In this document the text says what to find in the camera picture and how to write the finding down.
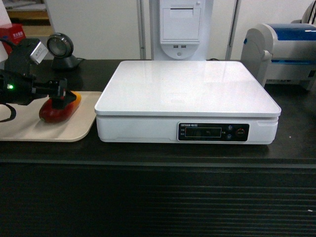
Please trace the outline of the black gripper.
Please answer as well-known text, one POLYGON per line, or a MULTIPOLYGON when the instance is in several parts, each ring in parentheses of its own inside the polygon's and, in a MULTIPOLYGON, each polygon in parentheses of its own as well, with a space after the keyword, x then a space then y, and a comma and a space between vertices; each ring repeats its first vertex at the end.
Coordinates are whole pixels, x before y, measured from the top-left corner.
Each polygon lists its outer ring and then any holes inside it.
POLYGON ((48 95, 51 98, 52 109, 74 108, 80 103, 80 94, 76 91, 67 90, 67 84, 68 81, 66 79, 34 82, 32 94, 48 95))

